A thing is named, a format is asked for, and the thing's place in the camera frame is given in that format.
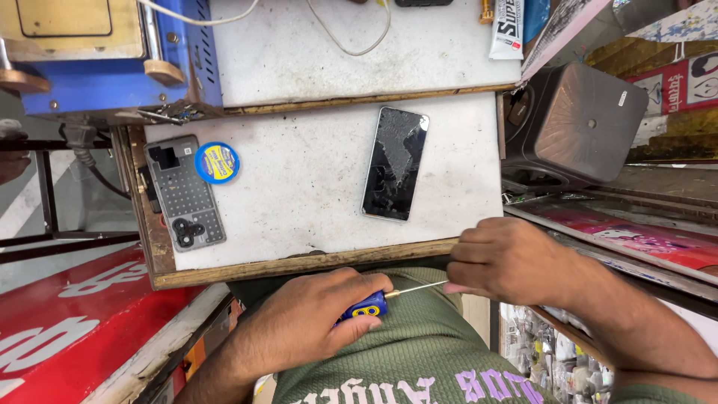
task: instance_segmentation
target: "metal handle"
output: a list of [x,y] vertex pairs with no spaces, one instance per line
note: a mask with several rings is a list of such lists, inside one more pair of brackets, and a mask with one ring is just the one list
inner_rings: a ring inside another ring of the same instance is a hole
[[12,64],[10,59],[7,57],[7,49],[5,49],[5,40],[0,38],[0,60],[2,61],[2,68],[5,70],[12,70]]
[[154,10],[149,6],[142,6],[144,11],[144,32],[147,37],[147,53],[152,60],[162,60],[162,48],[159,46],[159,29]]

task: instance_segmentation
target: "blue screwdriver handle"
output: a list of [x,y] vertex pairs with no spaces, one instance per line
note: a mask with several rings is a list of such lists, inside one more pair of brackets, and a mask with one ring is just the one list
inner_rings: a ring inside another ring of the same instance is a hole
[[368,314],[369,316],[383,316],[387,314],[386,299],[384,298],[384,292],[379,290],[378,292],[372,293],[368,298],[362,300],[359,303],[349,307],[344,314],[340,317],[340,320],[347,320],[354,316],[360,316]]

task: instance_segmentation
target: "wooden knob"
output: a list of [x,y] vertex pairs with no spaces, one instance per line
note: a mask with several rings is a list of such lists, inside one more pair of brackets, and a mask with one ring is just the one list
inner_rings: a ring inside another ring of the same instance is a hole
[[182,71],[164,60],[145,60],[144,74],[165,86],[173,86],[174,84],[185,82],[185,75],[182,74]]
[[0,70],[0,87],[21,93],[46,93],[50,83],[44,78],[20,70]]

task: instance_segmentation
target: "screwdriver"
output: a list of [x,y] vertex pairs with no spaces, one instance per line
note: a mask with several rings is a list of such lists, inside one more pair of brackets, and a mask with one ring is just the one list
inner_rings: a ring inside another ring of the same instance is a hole
[[378,292],[372,293],[368,298],[362,300],[361,302],[349,307],[344,314],[339,317],[339,321],[347,320],[354,316],[363,314],[368,314],[369,316],[383,316],[388,312],[388,309],[386,308],[386,299],[395,298],[402,293],[413,292],[415,290],[429,288],[431,286],[441,285],[442,283],[447,282],[449,281],[443,280],[441,282],[429,283],[428,285],[417,286],[415,288],[405,290],[392,290],[387,293],[384,293],[383,290],[379,290]]

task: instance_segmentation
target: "phone frame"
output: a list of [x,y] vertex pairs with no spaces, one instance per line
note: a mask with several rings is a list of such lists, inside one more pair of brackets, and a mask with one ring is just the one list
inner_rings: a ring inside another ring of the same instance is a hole
[[[429,117],[428,117],[427,115],[420,114],[420,113],[418,113],[418,112],[407,111],[407,110],[405,110],[405,109],[394,108],[394,107],[392,107],[392,106],[386,106],[386,105],[385,105],[385,106],[382,106],[382,107],[379,109],[379,116],[378,116],[377,119],[376,119],[376,130],[374,131],[374,138],[373,138],[373,141],[372,141],[372,143],[371,143],[371,153],[369,154],[369,164],[368,164],[368,166],[367,166],[367,168],[366,168],[366,177],[365,177],[365,180],[364,180],[364,193],[362,193],[361,204],[360,204],[360,206],[359,206],[359,212],[361,212],[362,215],[367,216],[367,217],[373,217],[373,218],[376,218],[376,219],[396,221],[396,222],[399,222],[399,223],[407,223],[407,222],[409,222],[409,219],[410,219],[409,217],[407,217],[406,220],[400,220],[400,219],[394,219],[394,218],[385,217],[385,216],[368,214],[368,213],[366,213],[366,211],[364,211],[364,200],[365,200],[366,193],[367,193],[367,188],[366,188],[366,187],[367,187],[367,185],[369,184],[369,173],[371,173],[371,160],[373,160],[373,158],[374,158],[374,145],[376,144],[376,137],[379,135],[379,123],[381,122],[381,112],[382,112],[384,109],[395,109],[395,110],[397,110],[397,111],[409,112],[410,114],[419,115],[419,116],[423,117],[424,119],[426,119],[426,122],[428,122],[427,125],[426,125],[426,127],[427,127],[427,129],[426,129],[426,134],[429,134],[429,129],[428,129],[428,128],[429,128],[429,123],[431,123],[431,120],[429,119]],[[422,156],[422,157],[424,156],[424,145],[421,146],[421,156]],[[421,169],[421,159],[419,160],[419,169]],[[415,184],[415,185],[414,185],[414,193],[416,193],[416,186],[417,186],[417,185],[418,185],[418,184]],[[411,194],[411,205],[413,205],[413,204],[414,204],[414,194],[412,193],[412,194]]]

